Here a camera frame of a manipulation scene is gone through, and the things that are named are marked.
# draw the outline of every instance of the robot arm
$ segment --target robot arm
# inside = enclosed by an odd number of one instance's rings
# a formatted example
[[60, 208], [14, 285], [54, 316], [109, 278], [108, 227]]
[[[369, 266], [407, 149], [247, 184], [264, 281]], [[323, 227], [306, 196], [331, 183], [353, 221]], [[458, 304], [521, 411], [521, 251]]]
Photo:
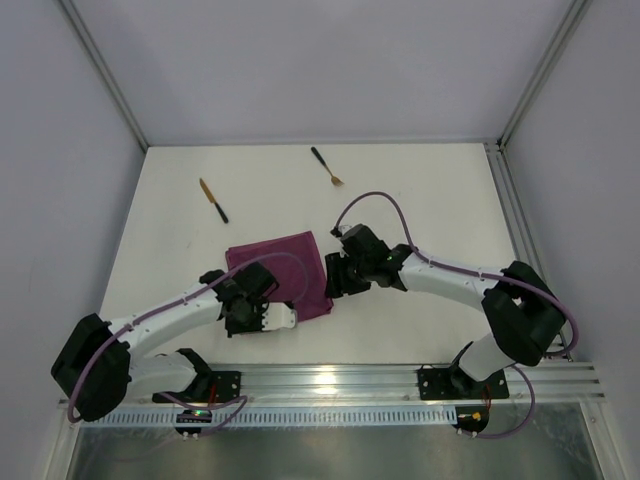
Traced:
[[[208, 272], [181, 295], [145, 312], [111, 321], [92, 314], [78, 322], [51, 369], [69, 397], [95, 352], [113, 340], [116, 332], [128, 328], [99, 356], [81, 386], [76, 409], [84, 420], [105, 416], [125, 398], [158, 392], [172, 392], [188, 402], [207, 399], [213, 375], [193, 350], [146, 357], [151, 350], [186, 331], [222, 318], [229, 337], [295, 327], [296, 313], [289, 305], [266, 300], [268, 292], [278, 284], [261, 264], [253, 263], [202, 292], [204, 285], [222, 275], [221, 270]], [[136, 320], [143, 315], [148, 320], [138, 324]]]
[[[477, 392], [484, 380], [507, 366], [537, 365], [564, 325], [562, 313], [544, 299], [507, 282], [483, 277], [511, 277], [551, 294], [534, 270], [522, 262], [513, 262], [506, 269], [477, 268], [423, 252], [418, 256], [408, 245], [389, 249], [365, 225], [344, 234], [332, 233], [340, 238], [346, 256], [333, 253], [325, 257], [327, 296], [353, 295], [376, 282], [401, 291], [433, 293], [486, 315], [491, 333], [468, 344], [449, 369], [451, 384], [462, 398]], [[448, 268], [438, 268], [443, 264]], [[462, 273], [469, 271], [478, 275]]]

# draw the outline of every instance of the purple towel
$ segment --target purple towel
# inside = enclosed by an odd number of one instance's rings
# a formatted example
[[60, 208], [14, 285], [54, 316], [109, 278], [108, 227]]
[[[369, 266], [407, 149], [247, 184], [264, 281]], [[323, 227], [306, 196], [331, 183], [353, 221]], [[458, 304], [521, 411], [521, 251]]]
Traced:
[[[322, 269], [318, 246], [311, 232], [231, 247], [225, 255], [227, 265], [231, 269], [258, 255], [276, 252], [292, 253], [307, 267], [309, 288], [305, 296], [295, 304], [298, 321], [311, 320], [331, 312], [333, 301], [324, 294], [327, 278]], [[286, 302], [300, 295], [301, 289], [304, 288], [304, 273], [298, 262], [291, 258], [276, 257], [262, 260], [260, 263], [269, 269], [280, 284], [280, 288], [269, 295], [269, 300]]]

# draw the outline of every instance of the purple cable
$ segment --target purple cable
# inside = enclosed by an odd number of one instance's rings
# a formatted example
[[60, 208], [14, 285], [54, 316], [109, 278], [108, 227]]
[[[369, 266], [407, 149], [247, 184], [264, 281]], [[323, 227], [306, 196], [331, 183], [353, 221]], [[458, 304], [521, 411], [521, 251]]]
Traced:
[[[209, 435], [212, 435], [217, 431], [222, 430], [227, 424], [229, 424], [231, 421], [233, 421], [234, 418], [238, 416], [238, 414], [240, 413], [240, 410], [242, 410], [247, 404], [247, 402], [249, 401], [246, 395], [240, 395], [234, 398], [233, 400], [229, 400], [227, 403], [223, 403], [221, 405], [214, 405], [213, 407], [208, 406], [206, 408], [202, 408], [202, 407], [198, 407], [197, 405], [190, 405], [188, 403], [184, 403], [178, 400], [177, 398], [173, 397], [172, 395], [169, 395], [168, 393], [161, 393], [161, 395], [165, 397], [167, 400], [171, 400], [173, 403], [180, 405], [181, 407], [186, 408], [187, 410], [204, 410], [207, 412], [213, 412], [214, 410], [220, 410], [221, 408], [228, 407], [229, 405], [233, 405], [234, 403], [242, 402], [242, 404], [238, 408], [236, 408], [232, 414], [230, 414], [218, 425], [216, 425], [215, 427], [207, 428], [202, 432], [200, 432], [199, 437], [208, 437]], [[202, 417], [197, 417], [195, 415], [188, 415], [188, 414], [180, 415], [180, 418], [191, 418], [196, 420], [202, 420]]]
[[160, 307], [154, 308], [153, 310], [150, 310], [150, 311], [140, 315], [133, 322], [131, 322], [131, 324], [126, 324], [120, 330], [118, 330], [116, 333], [114, 333], [111, 337], [109, 337], [109, 339], [106, 342], [104, 342], [94, 352], [94, 354], [91, 356], [91, 358], [89, 359], [89, 361], [85, 365], [84, 369], [80, 373], [80, 376], [78, 377], [78, 380], [76, 381], [76, 385], [73, 388], [73, 392], [71, 393], [71, 396], [69, 397], [69, 406], [67, 408], [67, 418], [69, 419], [69, 422], [78, 423], [80, 420], [82, 420], [82, 417], [80, 417], [80, 416], [76, 417], [73, 414], [73, 411], [74, 411], [74, 409], [76, 407], [76, 402], [78, 401], [78, 396], [80, 395], [80, 391], [82, 390], [84, 382], [87, 380], [87, 377], [89, 376], [89, 372], [91, 371], [93, 366], [96, 364], [96, 362], [98, 361], [100, 356], [118, 338], [120, 338], [126, 332], [129, 332], [129, 331], [133, 330], [134, 327], [137, 327], [138, 325], [140, 325], [140, 323], [144, 322], [145, 320], [148, 320], [149, 318], [153, 317], [154, 315], [158, 315], [160, 313], [166, 312], [167, 310], [170, 310], [170, 309], [172, 309], [174, 307], [177, 307], [179, 305], [183, 305], [184, 303], [188, 302], [189, 300], [193, 300], [194, 298], [199, 297], [204, 292], [206, 292], [206, 291], [210, 290], [211, 288], [215, 287], [220, 282], [223, 282], [224, 280], [226, 280], [227, 278], [229, 278], [230, 276], [235, 274], [237, 271], [242, 270], [245, 267], [248, 267], [252, 263], [259, 262], [261, 260], [266, 260], [268, 258], [274, 258], [274, 257], [288, 257], [288, 258], [291, 258], [291, 259], [295, 260], [296, 262], [298, 262], [298, 264], [302, 267], [302, 272], [304, 273], [305, 285], [304, 285], [304, 289], [302, 290], [302, 293], [295, 300], [293, 300], [293, 303], [296, 303], [299, 300], [301, 300], [302, 297], [304, 297], [304, 295], [307, 293], [307, 290], [309, 288], [309, 274], [307, 272], [307, 268], [305, 267], [304, 263], [302, 263], [302, 260], [300, 260], [295, 255], [293, 255], [291, 253], [288, 253], [288, 252], [277, 252], [277, 253], [267, 253], [265, 255], [258, 255], [255, 258], [247, 260], [246, 262], [242, 262], [241, 264], [239, 264], [236, 267], [232, 268], [231, 270], [229, 270], [224, 275], [221, 275], [216, 280], [214, 280], [213, 282], [211, 282], [208, 285], [203, 286], [200, 290], [197, 290], [196, 292], [192, 293], [191, 295], [188, 295], [187, 297], [185, 297], [183, 299], [181, 298], [181, 299], [175, 300], [175, 301], [173, 301], [171, 303], [167, 303], [166, 305], [161, 305]]
[[[529, 422], [533, 418], [533, 414], [536, 411], [536, 394], [533, 391], [533, 385], [531, 385], [531, 380], [529, 380], [529, 377], [527, 377], [519, 367], [516, 367], [515, 365], [511, 365], [511, 368], [513, 368], [516, 372], [520, 374], [520, 376], [524, 380], [524, 383], [527, 384], [527, 388], [529, 388], [529, 394], [531, 395], [531, 405], [529, 406], [529, 411], [527, 412], [527, 416], [524, 417], [524, 420], [522, 420], [522, 422], [520, 422], [520, 425], [518, 425], [515, 428], [512, 428], [511, 430], [507, 430], [506, 432], [502, 432], [502, 433], [479, 433], [476, 435], [477, 438], [482, 438], [483, 440], [501, 440], [503, 438], [510, 437], [518, 433], [527, 425], [529, 425]], [[469, 432], [464, 432], [464, 433], [469, 435], [470, 437], [473, 436], [473, 434]]]
[[573, 350], [575, 348], [575, 346], [578, 344], [578, 339], [580, 338], [580, 332], [578, 330], [578, 323], [577, 323], [575, 317], [569, 311], [569, 309], [567, 307], [565, 307], [553, 295], [549, 295], [544, 290], [540, 290], [539, 288], [534, 287], [533, 285], [529, 285], [526, 282], [522, 282], [520, 280], [516, 280], [515, 278], [506, 277], [504, 275], [496, 275], [496, 274], [493, 274], [493, 273], [479, 273], [479, 272], [477, 272], [475, 270], [469, 270], [469, 269], [462, 268], [462, 267], [456, 267], [454, 265], [449, 265], [449, 264], [446, 264], [446, 263], [438, 262], [436, 260], [431, 260], [428, 257], [425, 257], [422, 253], [420, 253], [420, 250], [418, 249], [416, 244], [413, 243], [413, 239], [411, 238], [411, 232], [409, 232], [409, 226], [407, 225], [407, 220], [404, 217], [404, 213], [402, 213], [402, 209], [400, 208], [400, 205], [398, 205], [398, 202], [396, 202], [396, 200], [391, 195], [389, 195], [388, 193], [378, 192], [378, 191], [367, 192], [367, 193], [363, 193], [359, 197], [355, 198], [351, 203], [349, 203], [349, 205], [347, 205], [347, 207], [340, 214], [340, 216], [338, 217], [338, 220], [336, 221], [335, 227], [338, 228], [340, 226], [340, 222], [342, 221], [344, 216], [347, 214], [347, 212], [349, 210], [351, 210], [351, 207], [353, 207], [356, 203], [358, 203], [363, 198], [370, 197], [372, 195], [381, 196], [381, 197], [386, 198], [395, 207], [396, 212], [398, 212], [398, 217], [400, 217], [400, 223], [402, 223], [402, 229], [404, 230], [405, 237], [407, 238], [407, 243], [411, 247], [411, 250], [413, 251], [413, 253], [415, 253], [416, 256], [420, 260], [422, 260], [422, 261], [424, 261], [424, 262], [426, 262], [426, 263], [428, 263], [430, 265], [433, 265], [434, 267], [441, 268], [443, 270], [448, 270], [450, 272], [460, 273], [460, 274], [463, 274], [463, 275], [468, 275], [470, 277], [476, 277], [476, 278], [480, 278], [480, 279], [488, 278], [489, 280], [496, 280], [496, 281], [499, 281], [499, 282], [510, 283], [511, 285], [515, 285], [517, 287], [523, 288], [525, 290], [528, 290], [528, 291], [534, 293], [535, 295], [538, 295], [539, 297], [544, 298], [546, 301], [548, 301], [554, 307], [556, 307], [558, 310], [560, 310], [560, 312], [564, 315], [564, 317], [569, 322], [569, 325], [571, 325], [571, 331], [572, 331], [571, 342], [569, 342], [569, 345], [567, 345], [565, 348], [563, 348], [561, 350], [558, 350], [558, 351], [555, 351], [555, 352], [546, 352], [546, 355], [554, 356], [554, 357], [555, 356], [564, 355], [564, 354], [570, 352], [571, 350]]

